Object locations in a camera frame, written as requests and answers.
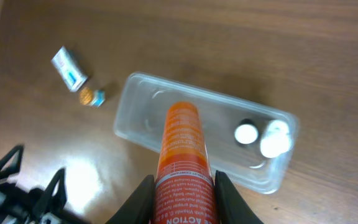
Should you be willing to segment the white Panadol box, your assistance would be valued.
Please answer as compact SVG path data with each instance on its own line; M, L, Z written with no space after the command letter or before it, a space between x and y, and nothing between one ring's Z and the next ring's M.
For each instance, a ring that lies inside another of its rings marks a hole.
M70 92L78 91L88 79L88 76L83 73L76 60L64 46L54 55L51 63Z

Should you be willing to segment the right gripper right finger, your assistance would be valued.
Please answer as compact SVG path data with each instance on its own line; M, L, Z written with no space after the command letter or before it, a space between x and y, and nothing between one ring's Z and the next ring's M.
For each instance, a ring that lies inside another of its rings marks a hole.
M215 173L214 193L221 224L263 224L223 171Z

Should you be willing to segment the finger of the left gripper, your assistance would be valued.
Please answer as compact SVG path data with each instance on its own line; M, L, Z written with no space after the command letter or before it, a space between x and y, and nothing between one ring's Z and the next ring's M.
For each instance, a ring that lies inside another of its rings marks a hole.
M64 208L67 202L65 187L65 168L59 169L35 203L32 214L40 218L45 212L57 212Z
M23 152L24 145L18 144L0 160L0 180L20 172Z

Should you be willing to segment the orange tube white cap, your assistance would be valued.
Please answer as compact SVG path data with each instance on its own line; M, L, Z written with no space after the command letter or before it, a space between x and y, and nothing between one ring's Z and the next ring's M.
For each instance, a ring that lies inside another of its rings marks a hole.
M166 114L151 222L220 222L201 121L190 102L179 101Z

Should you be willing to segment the white spray bottle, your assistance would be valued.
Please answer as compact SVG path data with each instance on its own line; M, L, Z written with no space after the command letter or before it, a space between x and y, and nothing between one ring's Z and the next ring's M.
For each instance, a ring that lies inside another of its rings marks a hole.
M279 119L271 120L261 137L260 152L266 158L276 158L293 145L289 125Z

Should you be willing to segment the black bottle white cap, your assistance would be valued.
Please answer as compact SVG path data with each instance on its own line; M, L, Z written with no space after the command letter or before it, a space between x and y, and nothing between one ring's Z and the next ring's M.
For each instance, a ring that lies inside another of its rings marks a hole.
M243 119L234 130L234 139L239 144L252 144L259 137L259 130L251 119Z

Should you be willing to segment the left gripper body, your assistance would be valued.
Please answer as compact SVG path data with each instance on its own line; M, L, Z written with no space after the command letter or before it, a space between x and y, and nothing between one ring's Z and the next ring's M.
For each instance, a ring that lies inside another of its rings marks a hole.
M26 192L12 183L0 184L0 223L87 224L86 220L64 208L35 218L32 209L44 190L34 188Z

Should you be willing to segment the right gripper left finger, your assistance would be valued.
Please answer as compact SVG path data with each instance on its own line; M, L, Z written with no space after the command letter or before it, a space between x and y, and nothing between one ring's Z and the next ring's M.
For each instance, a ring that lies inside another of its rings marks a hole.
M155 180L147 175L106 224L149 224L153 218Z

